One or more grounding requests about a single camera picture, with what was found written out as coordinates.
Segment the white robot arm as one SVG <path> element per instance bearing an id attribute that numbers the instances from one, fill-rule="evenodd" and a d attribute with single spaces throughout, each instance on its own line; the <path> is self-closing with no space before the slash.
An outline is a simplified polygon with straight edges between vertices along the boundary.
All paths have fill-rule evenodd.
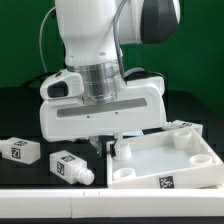
<path id="1" fill-rule="evenodd" d="M 179 0 L 55 0 L 66 68 L 40 88 L 40 123 L 50 141 L 115 136 L 162 128 L 165 81 L 141 68 L 125 71 L 123 44 L 166 41 L 180 22 Z"/>

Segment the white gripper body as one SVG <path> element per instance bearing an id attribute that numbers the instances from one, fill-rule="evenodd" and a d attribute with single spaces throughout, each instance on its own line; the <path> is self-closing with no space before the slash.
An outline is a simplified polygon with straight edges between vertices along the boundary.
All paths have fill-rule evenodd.
<path id="1" fill-rule="evenodd" d="M 112 102 L 93 103 L 68 94 L 50 98 L 43 95 L 40 124 L 49 142 L 75 141 L 106 134 L 161 128 L 166 123 L 162 77 L 127 82 Z"/>

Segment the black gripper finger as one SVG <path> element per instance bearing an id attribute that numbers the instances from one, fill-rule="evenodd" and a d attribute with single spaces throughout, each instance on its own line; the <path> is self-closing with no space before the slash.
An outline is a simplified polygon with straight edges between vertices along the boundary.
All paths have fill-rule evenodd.
<path id="1" fill-rule="evenodd" d="M 102 155 L 102 144 L 101 142 L 99 141 L 99 138 L 97 136 L 93 136 L 90 138 L 90 143 L 91 145 L 96 149 L 97 151 L 97 154 L 99 156 Z"/>
<path id="2" fill-rule="evenodd" d="M 120 144 L 123 140 L 123 134 L 122 133 L 116 133 L 114 135 L 114 143 L 113 143 L 113 146 L 112 146 L 112 152 L 111 152 L 111 155 L 113 157 L 116 157 L 119 155 L 119 150 L 120 150 Z"/>

